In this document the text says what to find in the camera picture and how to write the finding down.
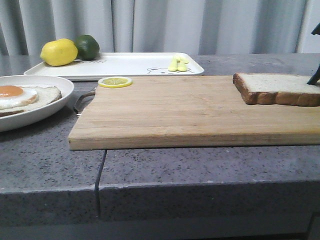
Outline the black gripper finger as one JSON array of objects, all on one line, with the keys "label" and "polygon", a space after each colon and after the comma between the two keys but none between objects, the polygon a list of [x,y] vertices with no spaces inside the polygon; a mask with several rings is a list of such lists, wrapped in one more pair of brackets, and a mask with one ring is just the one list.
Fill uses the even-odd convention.
[{"label": "black gripper finger", "polygon": [[320,80],[320,66],[314,73],[314,75],[307,82],[308,85],[315,85]]}]

